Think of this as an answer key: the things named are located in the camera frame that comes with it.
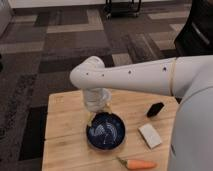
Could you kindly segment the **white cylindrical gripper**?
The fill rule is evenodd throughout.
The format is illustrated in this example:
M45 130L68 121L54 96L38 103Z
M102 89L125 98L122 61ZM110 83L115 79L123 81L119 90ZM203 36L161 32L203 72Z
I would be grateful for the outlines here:
M105 88L95 88L83 91L83 101L86 109L90 112L88 115L87 126L92 125L92 121L98 112L107 112L112 114L109 102L111 93Z

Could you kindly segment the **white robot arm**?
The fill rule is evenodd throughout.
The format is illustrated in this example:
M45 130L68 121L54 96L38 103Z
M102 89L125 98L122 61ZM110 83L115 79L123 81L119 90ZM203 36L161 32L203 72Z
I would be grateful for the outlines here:
M91 56L71 70L86 101L103 105L109 88L179 98L168 171L213 171L213 55L174 57L107 68Z

